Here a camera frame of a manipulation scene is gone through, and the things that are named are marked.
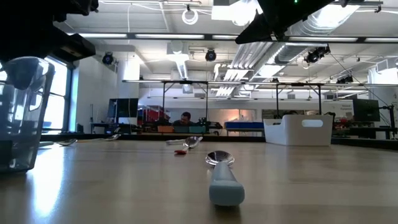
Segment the clear plastic pitcher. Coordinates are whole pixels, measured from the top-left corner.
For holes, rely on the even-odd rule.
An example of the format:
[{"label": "clear plastic pitcher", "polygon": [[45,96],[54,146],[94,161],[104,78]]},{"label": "clear plastic pitcher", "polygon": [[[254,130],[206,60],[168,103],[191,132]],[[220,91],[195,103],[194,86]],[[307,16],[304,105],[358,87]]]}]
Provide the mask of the clear plastic pitcher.
[{"label": "clear plastic pitcher", "polygon": [[0,68],[0,172],[33,169],[54,66],[21,57]]}]

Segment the table surface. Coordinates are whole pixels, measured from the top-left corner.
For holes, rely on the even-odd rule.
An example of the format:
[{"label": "table surface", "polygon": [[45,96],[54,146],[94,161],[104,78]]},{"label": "table surface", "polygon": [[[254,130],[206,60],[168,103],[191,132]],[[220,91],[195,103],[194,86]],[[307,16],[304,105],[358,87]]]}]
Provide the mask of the table surface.
[{"label": "table surface", "polygon": [[[39,151],[0,180],[0,223],[396,223],[398,154],[359,147],[202,142],[186,156],[155,141]],[[236,208],[208,198],[205,156],[229,151],[244,185]]]}]

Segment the man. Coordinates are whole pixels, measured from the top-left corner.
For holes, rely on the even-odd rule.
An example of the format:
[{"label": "man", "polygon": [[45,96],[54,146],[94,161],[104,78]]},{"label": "man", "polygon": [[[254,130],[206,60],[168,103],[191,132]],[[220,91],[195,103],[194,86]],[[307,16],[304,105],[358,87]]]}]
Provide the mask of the man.
[{"label": "man", "polygon": [[195,123],[191,122],[191,114],[189,112],[184,112],[181,114],[181,119],[174,121],[173,126],[194,126]]}]

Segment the window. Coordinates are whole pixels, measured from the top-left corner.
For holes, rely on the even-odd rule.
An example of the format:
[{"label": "window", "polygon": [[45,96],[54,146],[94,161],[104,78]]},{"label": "window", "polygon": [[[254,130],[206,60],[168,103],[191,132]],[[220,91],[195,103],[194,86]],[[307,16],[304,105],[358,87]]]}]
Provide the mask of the window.
[{"label": "window", "polygon": [[46,131],[67,129],[69,108],[68,82],[71,71],[62,62],[48,57],[45,60],[54,65],[55,74],[51,84],[49,102],[45,110],[43,128]]}]

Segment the ceiling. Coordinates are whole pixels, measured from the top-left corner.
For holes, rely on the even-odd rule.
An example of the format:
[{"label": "ceiling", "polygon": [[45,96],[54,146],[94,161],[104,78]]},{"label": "ceiling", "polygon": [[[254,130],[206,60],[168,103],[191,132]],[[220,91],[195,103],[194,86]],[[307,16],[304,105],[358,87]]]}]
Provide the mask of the ceiling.
[{"label": "ceiling", "polygon": [[[202,1],[202,6],[192,6],[192,9],[211,10],[212,0]],[[158,5],[146,5],[160,9]],[[185,6],[164,5],[164,9],[183,9]],[[373,10],[375,7],[361,7],[359,11]],[[398,1],[384,0],[383,10],[397,11]],[[146,9],[140,6],[125,4],[99,5],[99,13],[91,13],[87,17],[69,15],[66,23],[58,24],[65,32],[173,32],[196,34],[238,34],[244,27],[236,26],[231,21],[212,21],[211,16],[199,13],[198,22],[187,25],[182,21],[183,11],[161,11]],[[129,28],[127,25],[127,10],[129,11]],[[366,36],[397,36],[398,14],[380,12],[355,12],[343,25],[333,31],[332,35],[366,35]],[[166,49],[168,40],[95,40],[96,45],[133,45],[142,55],[145,65],[149,67],[148,74],[165,74],[176,69],[175,62],[167,60]],[[186,62],[188,70],[213,71],[216,62],[230,62],[238,50],[233,41],[188,41],[190,60]],[[214,48],[217,53],[216,62],[206,62],[207,48]],[[305,69],[303,57],[299,57],[292,64],[283,69],[280,82],[299,82],[309,79],[312,82],[325,82],[332,75],[339,74],[345,68],[352,68],[354,76],[361,82],[367,81],[368,68],[375,66],[375,62],[386,57],[398,56],[398,45],[394,44],[330,44],[331,55],[321,59]],[[118,52],[119,59],[127,58],[128,52]]]}]

